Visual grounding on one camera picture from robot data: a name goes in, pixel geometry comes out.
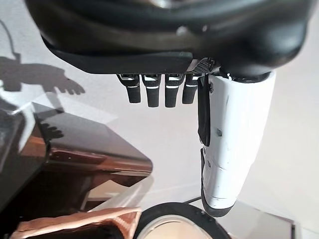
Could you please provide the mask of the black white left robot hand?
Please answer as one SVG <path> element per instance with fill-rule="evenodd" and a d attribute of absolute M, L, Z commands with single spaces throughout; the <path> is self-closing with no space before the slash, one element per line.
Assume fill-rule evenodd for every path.
<path fill-rule="evenodd" d="M 27 0 L 46 47 L 90 74 L 115 74 L 131 103 L 198 102 L 201 198 L 234 206 L 267 121 L 275 69 L 301 50 L 314 0 Z"/>

